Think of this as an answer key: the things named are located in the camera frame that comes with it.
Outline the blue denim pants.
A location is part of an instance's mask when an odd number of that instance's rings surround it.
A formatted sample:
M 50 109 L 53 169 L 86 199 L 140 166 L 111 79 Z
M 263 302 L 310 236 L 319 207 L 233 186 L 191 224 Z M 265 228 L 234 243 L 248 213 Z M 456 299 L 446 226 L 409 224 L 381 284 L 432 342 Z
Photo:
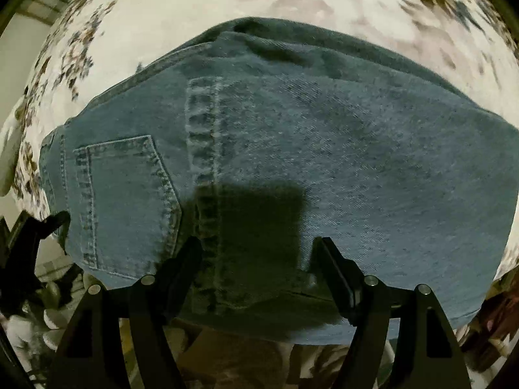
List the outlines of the blue denim pants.
M 205 254 L 179 317 L 347 343 L 312 246 L 387 285 L 430 285 L 453 327 L 480 309 L 518 194 L 518 131 L 397 53 L 289 21 L 207 30 L 42 142 L 65 250 L 132 285 L 189 236 Z

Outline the floral bedspread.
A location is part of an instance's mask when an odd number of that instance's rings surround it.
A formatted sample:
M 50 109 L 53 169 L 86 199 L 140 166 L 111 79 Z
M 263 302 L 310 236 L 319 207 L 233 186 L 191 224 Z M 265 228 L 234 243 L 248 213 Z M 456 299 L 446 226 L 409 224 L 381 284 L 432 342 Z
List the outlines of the floral bedspread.
M 2 194 L 46 212 L 37 177 L 46 134 L 184 41 L 248 16 L 313 24 L 386 47 L 518 121 L 518 44 L 492 0 L 71 0 L 41 47 L 27 90 L 2 117 Z

